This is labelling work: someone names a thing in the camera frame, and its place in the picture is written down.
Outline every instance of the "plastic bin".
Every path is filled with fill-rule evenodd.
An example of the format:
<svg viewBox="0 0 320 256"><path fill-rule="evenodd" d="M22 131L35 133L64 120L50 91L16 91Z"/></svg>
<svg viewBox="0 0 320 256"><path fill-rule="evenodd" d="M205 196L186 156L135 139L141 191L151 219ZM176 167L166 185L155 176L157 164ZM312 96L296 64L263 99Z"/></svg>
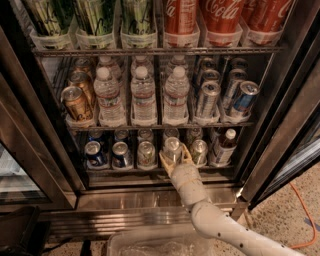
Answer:
<svg viewBox="0 0 320 256"><path fill-rule="evenodd" d="M126 248L144 251L122 254ZM210 239L200 237L191 224L149 226L112 235L108 241L108 256L121 255L189 255L214 256Z"/></svg>

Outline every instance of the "aluminum can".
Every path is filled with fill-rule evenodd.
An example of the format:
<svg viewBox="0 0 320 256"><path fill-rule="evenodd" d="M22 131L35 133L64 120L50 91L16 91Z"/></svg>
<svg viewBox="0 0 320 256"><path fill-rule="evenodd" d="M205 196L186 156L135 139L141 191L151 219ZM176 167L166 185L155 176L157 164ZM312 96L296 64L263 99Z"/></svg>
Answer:
<svg viewBox="0 0 320 256"><path fill-rule="evenodd" d="M77 86L82 89L87 97L92 110L96 103L96 94L94 93L92 79L83 71L74 71L69 75L68 86Z"/></svg>
<svg viewBox="0 0 320 256"><path fill-rule="evenodd" d="M293 0L260 0L248 22L250 29L277 32L287 16Z"/></svg>
<svg viewBox="0 0 320 256"><path fill-rule="evenodd" d="M198 0L166 0L165 32L175 35L192 34L196 24Z"/></svg>
<svg viewBox="0 0 320 256"><path fill-rule="evenodd" d="M139 129L138 130L138 142L139 144L143 141L149 141L154 143L154 135L151 129Z"/></svg>
<svg viewBox="0 0 320 256"><path fill-rule="evenodd" d="M226 92L222 98L222 106L226 112L230 110L233 99L235 98L239 85L247 79L247 73L242 69L233 69L229 72Z"/></svg>
<svg viewBox="0 0 320 256"><path fill-rule="evenodd" d="M125 142L117 142L112 146L112 165L117 168L131 166L132 155Z"/></svg>
<svg viewBox="0 0 320 256"><path fill-rule="evenodd" d="M179 164L182 158L182 146L179 139L169 137L166 139L163 147L163 153L172 162Z"/></svg>
<svg viewBox="0 0 320 256"><path fill-rule="evenodd" d="M137 155L140 166L149 167L156 163L156 149L149 141L143 141L139 144Z"/></svg>
<svg viewBox="0 0 320 256"><path fill-rule="evenodd" d="M88 142L84 147L84 151L86 153L88 161L92 166L102 166L108 163L107 156L102 151L102 147L99 142Z"/></svg>
<svg viewBox="0 0 320 256"><path fill-rule="evenodd" d="M242 82L233 101L229 116L247 116L250 113L254 100L259 92L260 88L256 83L250 81Z"/></svg>
<svg viewBox="0 0 320 256"><path fill-rule="evenodd" d="M179 130L177 128L167 128L167 129L165 129L163 131L163 134L162 134L162 145L165 144L166 140L169 137L175 137L175 138L179 139L179 137L180 137Z"/></svg>
<svg viewBox="0 0 320 256"><path fill-rule="evenodd" d="M93 113L84 92L76 86L68 86L61 92L61 101L70 117L75 121L93 118Z"/></svg>
<svg viewBox="0 0 320 256"><path fill-rule="evenodd" d="M241 16L247 24L256 6L257 6L257 0L245 0L243 9L241 12Z"/></svg>
<svg viewBox="0 0 320 256"><path fill-rule="evenodd" d="M207 162L208 145L203 140L195 140L190 148L192 161L196 165L205 164Z"/></svg>
<svg viewBox="0 0 320 256"><path fill-rule="evenodd" d="M201 86L196 107L197 117L211 118L213 116L216 110L220 91L220 86L214 81L205 82Z"/></svg>
<svg viewBox="0 0 320 256"><path fill-rule="evenodd" d="M188 129L186 132L186 146L191 147L195 140L201 140L203 131L201 127Z"/></svg>

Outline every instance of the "plastic bottle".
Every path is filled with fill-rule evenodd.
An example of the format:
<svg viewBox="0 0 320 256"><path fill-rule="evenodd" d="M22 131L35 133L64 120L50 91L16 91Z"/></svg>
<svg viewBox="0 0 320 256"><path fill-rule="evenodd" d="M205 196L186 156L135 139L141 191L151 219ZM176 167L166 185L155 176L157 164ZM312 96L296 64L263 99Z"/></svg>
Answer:
<svg viewBox="0 0 320 256"><path fill-rule="evenodd" d="M133 58L133 61L131 63L131 76L135 76L135 72L137 67L144 66L148 70L148 74L153 77L154 76L154 68L153 64L149 60L148 56L136 56Z"/></svg>
<svg viewBox="0 0 320 256"><path fill-rule="evenodd" d="M108 68L100 67L97 69L93 87L97 95L102 118L109 121L123 118L124 109L121 104L120 88Z"/></svg>
<svg viewBox="0 0 320 256"><path fill-rule="evenodd" d="M135 70L131 80L132 108L136 120L153 120L157 116L155 83L144 66Z"/></svg>
<svg viewBox="0 0 320 256"><path fill-rule="evenodd" d="M166 79L172 74L175 67L181 66L186 71L186 76L188 76L189 66L186 62L184 55L174 55L166 66Z"/></svg>
<svg viewBox="0 0 320 256"><path fill-rule="evenodd" d="M181 120L187 110L190 83L183 67L175 67L164 88L164 117Z"/></svg>
<svg viewBox="0 0 320 256"><path fill-rule="evenodd" d="M236 144L236 131L228 129L227 132L219 137L213 147L215 163L229 163Z"/></svg>

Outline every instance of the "speckled floor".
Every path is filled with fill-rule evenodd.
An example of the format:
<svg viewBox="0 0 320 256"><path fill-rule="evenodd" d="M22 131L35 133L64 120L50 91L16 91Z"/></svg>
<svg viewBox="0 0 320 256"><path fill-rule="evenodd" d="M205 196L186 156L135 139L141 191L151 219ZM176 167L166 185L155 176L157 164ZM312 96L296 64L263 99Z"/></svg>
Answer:
<svg viewBox="0 0 320 256"><path fill-rule="evenodd" d="M309 213L320 231L320 163L292 181L300 192ZM288 184L277 193L262 202L252 211L246 211L239 219L242 225L278 241L288 247L309 242L313 238L311 225L306 223L306 214L302 205ZM92 241L93 256L106 256L106 241ZM68 243L44 256L80 256L82 243ZM216 256L244 255L232 246L212 240ZM313 245L296 249L308 256L320 255L320 239Z"/></svg>

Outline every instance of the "soda can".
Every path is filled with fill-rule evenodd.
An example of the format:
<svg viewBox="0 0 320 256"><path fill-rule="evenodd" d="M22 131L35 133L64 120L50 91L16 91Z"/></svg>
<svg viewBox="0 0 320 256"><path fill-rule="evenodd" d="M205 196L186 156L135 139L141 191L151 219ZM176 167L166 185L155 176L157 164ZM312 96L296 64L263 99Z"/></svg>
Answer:
<svg viewBox="0 0 320 256"><path fill-rule="evenodd" d="M84 92L76 86L68 86L61 92L61 101L70 117L75 121L93 118L92 109Z"/></svg>
<svg viewBox="0 0 320 256"><path fill-rule="evenodd" d="M190 148L192 161L196 165L203 165L207 162L208 145L203 140L195 140Z"/></svg>
<svg viewBox="0 0 320 256"><path fill-rule="evenodd" d="M236 118L247 116L259 91L260 88L256 83L250 81L242 82L233 101L229 116Z"/></svg>
<svg viewBox="0 0 320 256"><path fill-rule="evenodd" d="M132 155L125 142L117 142L112 147L112 166L125 168L131 166Z"/></svg>
<svg viewBox="0 0 320 256"><path fill-rule="evenodd" d="M182 146L178 138L169 137L163 147L163 153L172 162L179 164L182 158Z"/></svg>
<svg viewBox="0 0 320 256"><path fill-rule="evenodd" d="M229 72L226 92L222 99L222 106L226 112L230 110L232 101L238 91L239 85L247 79L247 73L242 69L232 69Z"/></svg>
<svg viewBox="0 0 320 256"><path fill-rule="evenodd" d="M69 75L68 86L77 86L82 89L86 95L92 110L96 102L96 94L94 93L92 79L83 71L74 71Z"/></svg>
<svg viewBox="0 0 320 256"><path fill-rule="evenodd" d="M138 130L138 142L139 144L143 141L149 141L154 143L154 135L151 129L139 129Z"/></svg>
<svg viewBox="0 0 320 256"><path fill-rule="evenodd" d="M211 118L216 110L220 95L220 86L217 82L205 82L199 91L196 116L200 118Z"/></svg>
<svg viewBox="0 0 320 256"><path fill-rule="evenodd" d="M186 146L191 147L195 140L201 140L203 131L201 127L188 129L186 132Z"/></svg>
<svg viewBox="0 0 320 256"><path fill-rule="evenodd" d="M99 142L88 142L84 147L84 151L88 161L92 166L102 166L108 163L107 156L102 151L102 146Z"/></svg>
<svg viewBox="0 0 320 256"><path fill-rule="evenodd" d="M150 167L156 163L156 149L149 141L143 141L138 146L138 165Z"/></svg>

